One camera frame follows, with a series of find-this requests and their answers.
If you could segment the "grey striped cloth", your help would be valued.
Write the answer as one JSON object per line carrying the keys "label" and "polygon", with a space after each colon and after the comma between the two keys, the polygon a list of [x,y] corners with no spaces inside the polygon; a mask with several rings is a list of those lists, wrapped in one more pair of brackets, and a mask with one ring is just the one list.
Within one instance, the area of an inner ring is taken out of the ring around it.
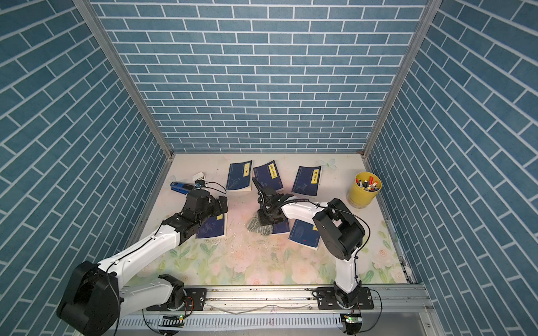
{"label": "grey striped cloth", "polygon": [[273,226],[262,225],[257,216],[249,220],[246,228],[249,232],[253,232],[261,236],[269,236],[273,233]]}

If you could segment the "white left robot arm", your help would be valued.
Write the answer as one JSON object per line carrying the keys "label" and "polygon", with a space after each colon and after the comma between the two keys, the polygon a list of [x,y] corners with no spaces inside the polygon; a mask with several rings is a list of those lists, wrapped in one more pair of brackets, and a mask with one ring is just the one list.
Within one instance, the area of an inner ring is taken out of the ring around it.
{"label": "white left robot arm", "polygon": [[146,285],[126,284],[155,259],[185,243],[209,218],[227,212],[225,196],[215,198],[206,190],[192,190],[183,209],[148,237],[98,263],[78,265],[57,307],[57,317],[83,335],[103,335],[133,312],[152,306],[181,309],[184,283],[170,274],[161,274]]}

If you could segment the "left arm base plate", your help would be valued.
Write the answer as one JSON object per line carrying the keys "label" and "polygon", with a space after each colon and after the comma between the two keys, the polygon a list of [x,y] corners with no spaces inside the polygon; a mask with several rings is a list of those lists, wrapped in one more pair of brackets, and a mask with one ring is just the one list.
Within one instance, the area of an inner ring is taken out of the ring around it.
{"label": "left arm base plate", "polygon": [[161,305],[146,308],[148,312],[202,311],[207,295],[206,288],[173,289],[171,297]]}

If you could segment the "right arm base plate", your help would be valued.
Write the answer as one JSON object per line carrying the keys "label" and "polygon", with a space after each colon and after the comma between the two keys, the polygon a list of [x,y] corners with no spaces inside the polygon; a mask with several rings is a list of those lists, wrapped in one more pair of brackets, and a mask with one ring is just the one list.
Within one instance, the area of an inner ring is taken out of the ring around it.
{"label": "right arm base plate", "polygon": [[372,310],[374,301],[370,288],[358,286],[351,293],[346,293],[337,285],[318,287],[312,292],[319,310]]}

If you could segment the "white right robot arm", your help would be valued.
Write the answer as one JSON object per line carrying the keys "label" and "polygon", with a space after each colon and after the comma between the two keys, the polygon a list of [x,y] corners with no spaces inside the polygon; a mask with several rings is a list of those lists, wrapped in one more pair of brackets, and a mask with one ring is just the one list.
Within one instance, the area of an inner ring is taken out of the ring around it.
{"label": "white right robot arm", "polygon": [[371,232],[367,223],[337,198],[328,203],[318,203],[308,198],[278,193],[269,186],[263,187],[256,178],[252,182],[258,192],[259,210],[247,224],[248,231],[270,235],[274,225],[286,220],[313,225],[327,250],[336,259],[333,287],[337,302],[344,308],[357,305],[361,285],[356,259],[367,242],[365,235]]}

